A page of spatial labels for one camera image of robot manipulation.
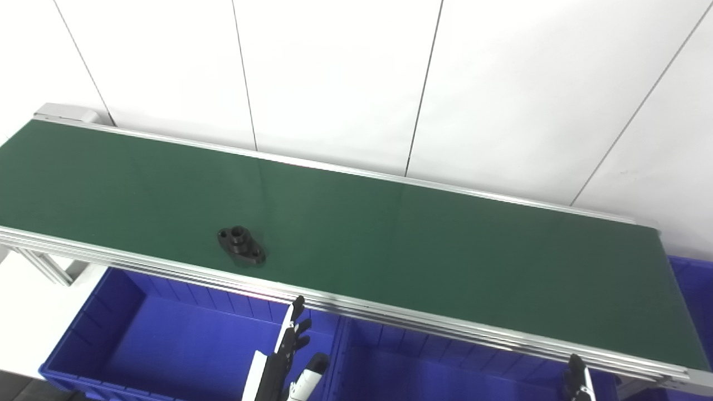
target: robotic hand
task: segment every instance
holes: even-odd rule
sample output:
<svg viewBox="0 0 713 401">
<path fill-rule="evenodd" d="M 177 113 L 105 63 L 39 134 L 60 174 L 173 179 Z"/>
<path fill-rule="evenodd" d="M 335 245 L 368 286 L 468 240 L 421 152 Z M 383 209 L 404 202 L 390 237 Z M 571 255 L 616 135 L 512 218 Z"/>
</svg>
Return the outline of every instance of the robotic hand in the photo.
<svg viewBox="0 0 713 401">
<path fill-rule="evenodd" d="M 579 355 L 572 354 L 565 371 L 565 393 L 571 401 L 597 401 L 589 368 Z"/>
<path fill-rule="evenodd" d="M 297 379 L 283 389 L 294 354 L 309 344 L 309 336 L 302 336 L 302 333 L 312 326 L 312 320 L 305 319 L 296 324 L 302 312 L 304 297 L 299 296 L 287 308 L 274 352 L 267 356 L 255 351 L 242 401 L 307 401 L 312 394 L 329 367 L 329 357 L 321 352 L 314 354 Z"/>
</svg>

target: white wall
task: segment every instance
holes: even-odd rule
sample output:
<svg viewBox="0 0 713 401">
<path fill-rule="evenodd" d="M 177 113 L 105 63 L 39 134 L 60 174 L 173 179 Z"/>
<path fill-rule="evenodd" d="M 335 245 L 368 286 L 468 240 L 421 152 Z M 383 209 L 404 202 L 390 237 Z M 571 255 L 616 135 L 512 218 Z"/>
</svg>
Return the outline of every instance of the white wall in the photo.
<svg viewBox="0 0 713 401">
<path fill-rule="evenodd" d="M 440 0 L 235 0 L 261 151 L 403 174 Z"/>
<path fill-rule="evenodd" d="M 656 220 L 667 252 L 713 260 L 712 15 L 575 206 Z"/>
<path fill-rule="evenodd" d="M 713 259 L 713 17 L 606 157 L 710 2 L 444 0 L 439 20 L 439 0 L 57 0 L 68 30 L 51 0 L 3 2 L 0 133 L 50 101 L 562 204 L 595 172 L 576 206 L 658 220 L 669 252 Z"/>
<path fill-rule="evenodd" d="M 230 0 L 58 0 L 116 125 L 253 148 Z"/>
<path fill-rule="evenodd" d="M 0 143 L 45 103 L 108 114 L 52 0 L 0 1 Z"/>
<path fill-rule="evenodd" d="M 568 204 L 709 0 L 446 0 L 409 176 Z"/>
</svg>

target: conveyor belt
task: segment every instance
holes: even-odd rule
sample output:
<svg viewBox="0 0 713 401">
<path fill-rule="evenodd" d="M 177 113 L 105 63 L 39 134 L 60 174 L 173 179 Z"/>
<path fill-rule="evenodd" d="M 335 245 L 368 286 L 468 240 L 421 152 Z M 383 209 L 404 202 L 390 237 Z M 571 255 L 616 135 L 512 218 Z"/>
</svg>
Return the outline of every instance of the conveyor belt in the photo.
<svg viewBox="0 0 713 401">
<path fill-rule="evenodd" d="M 656 230 L 59 118 L 0 148 L 0 242 L 663 382 L 709 370 Z M 216 232 L 267 250 L 236 263 Z"/>
</svg>

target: green conveyor belt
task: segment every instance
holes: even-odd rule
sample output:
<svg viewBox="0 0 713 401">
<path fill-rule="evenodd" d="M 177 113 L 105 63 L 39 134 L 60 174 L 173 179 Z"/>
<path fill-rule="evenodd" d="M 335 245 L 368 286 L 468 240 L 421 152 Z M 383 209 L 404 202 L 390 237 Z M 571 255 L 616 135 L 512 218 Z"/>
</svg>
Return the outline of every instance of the green conveyor belt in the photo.
<svg viewBox="0 0 713 401">
<path fill-rule="evenodd" d="M 0 225 L 709 369 L 638 225 L 45 121 L 0 148 Z"/>
</svg>

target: blue storage crate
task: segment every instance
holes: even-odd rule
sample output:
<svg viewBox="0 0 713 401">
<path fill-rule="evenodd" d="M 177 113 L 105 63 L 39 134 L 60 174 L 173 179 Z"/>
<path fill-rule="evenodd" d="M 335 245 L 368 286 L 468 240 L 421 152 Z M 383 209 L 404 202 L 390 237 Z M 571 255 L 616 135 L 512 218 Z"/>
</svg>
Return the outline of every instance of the blue storage crate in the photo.
<svg viewBox="0 0 713 401">
<path fill-rule="evenodd" d="M 40 373 L 105 401 L 237 401 L 255 350 L 270 353 L 287 306 L 109 269 Z M 308 310 L 332 363 L 311 401 L 552 401 L 564 363 Z M 599 401 L 615 378 L 594 372 Z"/>
<path fill-rule="evenodd" d="M 287 305 L 109 269 L 40 373 L 97 400 L 236 401 L 255 350 L 270 354 Z M 339 317 L 307 310 L 315 352 L 332 353 Z M 313 394 L 320 400 L 324 383 Z"/>
<path fill-rule="evenodd" d="M 344 320 L 326 401 L 564 400 L 565 363 L 363 320 Z M 599 401 L 615 376 L 593 372 Z"/>
</svg>

